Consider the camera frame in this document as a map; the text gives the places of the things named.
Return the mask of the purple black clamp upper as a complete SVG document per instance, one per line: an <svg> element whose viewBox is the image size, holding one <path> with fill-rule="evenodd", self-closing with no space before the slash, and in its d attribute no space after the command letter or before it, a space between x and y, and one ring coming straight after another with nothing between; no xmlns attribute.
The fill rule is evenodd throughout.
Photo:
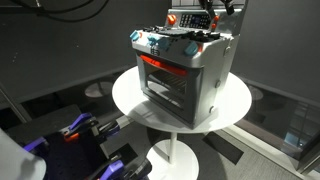
<svg viewBox="0 0 320 180"><path fill-rule="evenodd" d="M81 134L91 130L93 137L98 143L103 143L108 137L120 131L117 121L111 121L100 125L98 120L91 113L82 113L63 133L66 142L72 142L80 138Z"/></svg>

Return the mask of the purple black clamp lower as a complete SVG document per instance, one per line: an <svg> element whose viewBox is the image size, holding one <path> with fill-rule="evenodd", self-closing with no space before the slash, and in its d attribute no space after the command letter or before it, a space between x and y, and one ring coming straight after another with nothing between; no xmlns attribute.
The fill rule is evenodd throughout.
<svg viewBox="0 0 320 180"><path fill-rule="evenodd" d="M116 155L84 180L149 180L148 174L152 169L147 158L135 170L127 169L122 157Z"/></svg>

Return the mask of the purple black clamp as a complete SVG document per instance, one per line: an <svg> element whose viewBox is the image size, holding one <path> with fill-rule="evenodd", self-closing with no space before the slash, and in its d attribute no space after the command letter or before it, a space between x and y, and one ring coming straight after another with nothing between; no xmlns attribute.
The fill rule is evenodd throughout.
<svg viewBox="0 0 320 180"><path fill-rule="evenodd" d="M135 170L127 169L122 157L116 155L84 180L149 180L148 174L152 169L147 158Z"/></svg>
<svg viewBox="0 0 320 180"><path fill-rule="evenodd" d="M63 133L66 142L72 142L80 138L81 134L91 130L93 137L98 143L103 143L108 137L120 131L117 121L111 121L100 125L98 120L91 113L82 113Z"/></svg>

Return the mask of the black breadboard mounting plate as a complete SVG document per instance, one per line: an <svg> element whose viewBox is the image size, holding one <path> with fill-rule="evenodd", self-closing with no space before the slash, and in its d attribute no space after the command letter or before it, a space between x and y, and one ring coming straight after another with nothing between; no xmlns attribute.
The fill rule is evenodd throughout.
<svg viewBox="0 0 320 180"><path fill-rule="evenodd" d="M1 132L0 180L84 180L106 156L89 130L72 142L63 133L80 115L72 105Z"/></svg>

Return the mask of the round white table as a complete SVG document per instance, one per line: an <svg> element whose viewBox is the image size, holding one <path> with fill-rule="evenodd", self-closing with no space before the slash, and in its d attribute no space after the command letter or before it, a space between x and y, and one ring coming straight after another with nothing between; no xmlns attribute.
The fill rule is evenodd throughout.
<svg viewBox="0 0 320 180"><path fill-rule="evenodd" d="M137 67L125 71L115 81L112 96L118 109L128 118L171 134L170 139L157 142L147 153L147 159L152 164L148 174L150 180L197 180L198 159L192 148L179 141L177 135L206 133L231 126L247 114L252 103L248 87L230 73L217 98L214 113L196 128L190 129L143 95Z"/></svg>

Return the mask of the grey toy cooker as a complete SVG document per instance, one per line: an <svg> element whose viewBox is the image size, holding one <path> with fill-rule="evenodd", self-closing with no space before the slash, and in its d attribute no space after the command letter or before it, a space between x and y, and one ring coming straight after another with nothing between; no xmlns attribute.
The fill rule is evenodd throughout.
<svg viewBox="0 0 320 180"><path fill-rule="evenodd" d="M162 26L130 35L143 94L190 128L213 114L232 66L249 0L213 1L211 19L198 9L170 9Z"/></svg>

